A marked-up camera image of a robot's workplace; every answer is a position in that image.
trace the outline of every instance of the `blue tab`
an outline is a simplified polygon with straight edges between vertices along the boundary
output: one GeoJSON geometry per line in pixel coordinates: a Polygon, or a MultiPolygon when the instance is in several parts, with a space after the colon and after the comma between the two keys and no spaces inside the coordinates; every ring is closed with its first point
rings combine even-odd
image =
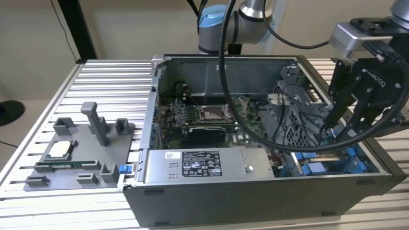
{"type": "Polygon", "coordinates": [[[304,172],[305,175],[312,174],[312,171],[309,170],[309,167],[308,167],[306,164],[301,166],[301,169],[302,169],[302,172],[304,172]]]}
{"type": "Polygon", "coordinates": [[[310,163],[306,163],[306,165],[312,173],[325,173],[326,172],[325,167],[321,162],[310,162],[310,163]]]}
{"type": "Polygon", "coordinates": [[[363,173],[366,172],[366,166],[362,161],[358,162],[357,169],[363,173]]]}
{"type": "Polygon", "coordinates": [[[353,150],[353,148],[347,148],[346,149],[346,154],[350,156],[350,157],[354,157],[357,155],[355,151],[353,150]]]}
{"type": "Polygon", "coordinates": [[[317,158],[317,154],[314,152],[304,152],[302,153],[304,158],[317,158]]]}
{"type": "Polygon", "coordinates": [[[302,153],[296,152],[296,158],[297,158],[297,160],[301,160],[304,158],[302,153]]]}
{"type": "Polygon", "coordinates": [[[120,166],[118,171],[120,171],[120,174],[129,174],[129,173],[132,173],[132,166],[122,164],[120,166]]]}

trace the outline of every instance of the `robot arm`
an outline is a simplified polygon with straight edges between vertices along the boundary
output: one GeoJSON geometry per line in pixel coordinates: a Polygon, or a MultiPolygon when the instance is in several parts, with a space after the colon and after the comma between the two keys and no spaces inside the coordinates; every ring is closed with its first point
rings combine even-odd
{"type": "MultiPolygon", "coordinates": [[[[405,93],[401,90],[403,76],[390,65],[390,59],[409,58],[409,2],[395,0],[391,13],[391,17],[354,18],[347,23],[338,23],[330,36],[330,44],[344,58],[367,51],[375,57],[357,61],[340,60],[336,64],[329,87],[334,104],[324,121],[325,129],[333,127],[346,108],[355,103],[353,116],[337,139],[353,136],[350,130],[363,132],[375,118],[387,113],[387,107],[394,105],[398,95],[405,93]]],[[[405,106],[374,136],[409,128],[407,115],[405,106]]]]}
{"type": "MultiPolygon", "coordinates": [[[[272,0],[266,1],[266,19],[272,22],[272,0]]],[[[256,44],[264,38],[268,29],[262,20],[264,0],[245,0],[238,10],[232,13],[226,43],[256,44]]],[[[198,50],[204,54],[216,55],[220,45],[220,29],[225,11],[225,5],[206,7],[198,20],[198,50]]]]}

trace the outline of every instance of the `cable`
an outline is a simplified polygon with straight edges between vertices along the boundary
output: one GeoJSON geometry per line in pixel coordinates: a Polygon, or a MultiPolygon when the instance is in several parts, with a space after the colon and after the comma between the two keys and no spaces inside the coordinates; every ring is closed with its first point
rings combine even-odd
{"type": "Polygon", "coordinates": [[[324,132],[324,126],[321,126],[320,131],[318,131],[318,137],[317,137],[317,142],[318,142],[318,145],[321,145],[321,140],[322,140],[322,132],[324,132]]]}
{"type": "Polygon", "coordinates": [[[0,143],[4,144],[4,145],[12,146],[12,147],[14,147],[14,148],[18,148],[17,145],[9,144],[9,143],[6,143],[6,142],[4,142],[4,141],[0,141],[0,143]]]}
{"type": "Polygon", "coordinates": [[[198,14],[197,14],[197,34],[198,34],[198,25],[200,25],[200,18],[202,16],[202,12],[204,12],[204,8],[205,8],[205,5],[206,5],[206,0],[201,0],[200,1],[200,6],[198,6],[198,14]]]}
{"type": "Polygon", "coordinates": [[[282,121],[284,121],[284,115],[285,115],[285,101],[284,101],[284,97],[282,97],[282,93],[281,93],[281,114],[280,114],[280,119],[278,119],[278,122],[277,122],[277,128],[276,128],[276,131],[273,133],[273,139],[272,139],[273,142],[276,142],[277,133],[278,133],[278,130],[281,128],[282,121]]]}
{"type": "Polygon", "coordinates": [[[316,121],[314,121],[313,119],[310,119],[310,118],[305,115],[305,113],[304,113],[302,111],[300,111],[300,112],[301,112],[302,117],[312,123],[312,125],[316,126],[317,128],[320,128],[320,125],[316,123],[316,121]]]}
{"type": "Polygon", "coordinates": [[[288,134],[288,131],[289,131],[289,127],[293,126],[294,124],[290,123],[286,125],[285,127],[285,132],[284,132],[284,136],[282,136],[282,144],[285,144],[285,137],[286,137],[286,134],[288,134]]]}
{"type": "Polygon", "coordinates": [[[378,120],[378,122],[370,126],[370,128],[351,137],[347,140],[344,140],[338,143],[325,145],[325,146],[313,146],[313,147],[297,147],[297,146],[286,146],[286,145],[280,145],[274,142],[268,141],[266,139],[261,138],[246,126],[242,118],[237,115],[237,110],[234,108],[233,104],[233,99],[230,96],[230,91],[229,91],[229,86],[228,86],[228,81],[225,77],[225,62],[224,62],[224,48],[225,48],[225,39],[226,39],[226,29],[228,29],[228,23],[229,23],[229,18],[230,14],[233,11],[233,6],[234,6],[236,0],[230,0],[228,3],[228,7],[225,9],[225,14],[222,17],[222,23],[221,23],[221,33],[220,33],[220,47],[218,47],[218,67],[220,67],[220,82],[221,82],[221,87],[222,87],[222,93],[225,96],[225,100],[228,102],[229,110],[232,111],[233,117],[237,120],[238,125],[241,126],[244,132],[253,138],[257,142],[261,144],[280,150],[280,151],[290,151],[290,152],[320,152],[320,151],[328,151],[328,150],[334,150],[342,147],[346,147],[351,144],[358,143],[359,141],[365,140],[366,138],[371,137],[371,135],[381,129],[383,128],[383,125],[390,121],[390,119],[394,117],[394,115],[399,112],[401,108],[403,107],[406,100],[409,98],[409,64],[405,62],[403,59],[394,59],[393,62],[390,63],[391,67],[399,69],[402,71],[402,76],[403,76],[403,82],[402,82],[402,88],[401,92],[402,94],[399,95],[395,104],[393,105],[390,111],[386,113],[386,115],[378,120]]]}
{"type": "Polygon", "coordinates": [[[314,116],[314,117],[321,118],[321,119],[325,119],[325,117],[322,115],[318,115],[318,114],[310,114],[310,113],[304,112],[304,111],[302,111],[302,114],[308,115],[308,116],[314,116]]]}
{"type": "Polygon", "coordinates": [[[285,88],[286,88],[288,86],[298,86],[298,87],[304,88],[302,85],[298,85],[298,84],[288,84],[288,85],[284,86],[284,88],[281,89],[280,93],[284,93],[284,90],[285,90],[285,88]]]}
{"type": "Polygon", "coordinates": [[[326,46],[329,44],[329,41],[325,41],[317,45],[313,45],[313,46],[301,46],[301,45],[297,45],[289,41],[286,41],[276,32],[274,30],[270,28],[269,24],[268,24],[268,19],[266,19],[266,0],[264,0],[264,4],[262,4],[262,21],[264,21],[264,24],[266,25],[266,28],[268,28],[268,31],[274,35],[274,37],[282,42],[285,43],[286,45],[294,47],[294,48],[298,48],[298,49],[316,49],[316,48],[320,48],[322,46],[326,46]]]}
{"type": "Polygon", "coordinates": [[[186,0],[186,2],[190,5],[190,8],[192,8],[192,10],[194,12],[196,17],[198,17],[198,11],[197,11],[197,7],[196,7],[196,4],[194,4],[193,0],[186,0]]]}
{"type": "Polygon", "coordinates": [[[254,107],[256,107],[256,109],[257,109],[258,111],[261,111],[260,107],[261,107],[261,106],[265,106],[265,105],[268,105],[268,100],[256,102],[254,107]]]}
{"type": "Polygon", "coordinates": [[[314,145],[318,145],[318,142],[316,140],[312,139],[312,137],[308,135],[306,133],[306,125],[305,125],[305,122],[304,122],[304,117],[302,117],[302,112],[300,111],[298,112],[298,117],[300,117],[300,122],[301,122],[301,126],[302,126],[302,130],[304,130],[304,135],[306,137],[306,139],[314,144],[314,145]]]}
{"type": "Polygon", "coordinates": [[[69,48],[69,50],[70,50],[70,53],[72,53],[72,56],[74,57],[74,62],[76,62],[76,61],[77,61],[77,57],[76,57],[76,55],[74,55],[74,51],[72,50],[72,47],[70,47],[70,44],[69,44],[69,41],[68,41],[66,31],[65,31],[65,28],[64,28],[64,26],[62,26],[62,23],[61,23],[61,20],[60,20],[58,14],[57,14],[57,10],[56,10],[56,7],[54,7],[54,5],[53,5],[52,0],[49,0],[49,2],[50,2],[50,5],[52,5],[53,12],[56,13],[56,17],[57,17],[60,26],[61,26],[62,31],[64,31],[64,36],[65,36],[65,41],[66,41],[66,44],[68,44],[68,48],[69,48]]]}

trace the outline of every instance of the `motherboard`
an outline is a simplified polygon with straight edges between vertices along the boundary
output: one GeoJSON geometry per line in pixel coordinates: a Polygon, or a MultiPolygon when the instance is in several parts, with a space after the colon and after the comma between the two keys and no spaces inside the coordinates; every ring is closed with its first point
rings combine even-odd
{"type": "MultiPolygon", "coordinates": [[[[226,104],[213,104],[209,100],[209,104],[201,103],[188,97],[160,106],[164,149],[262,147],[241,131],[226,104]]],[[[250,129],[264,136],[266,132],[252,98],[234,98],[234,106],[250,129]]]]}

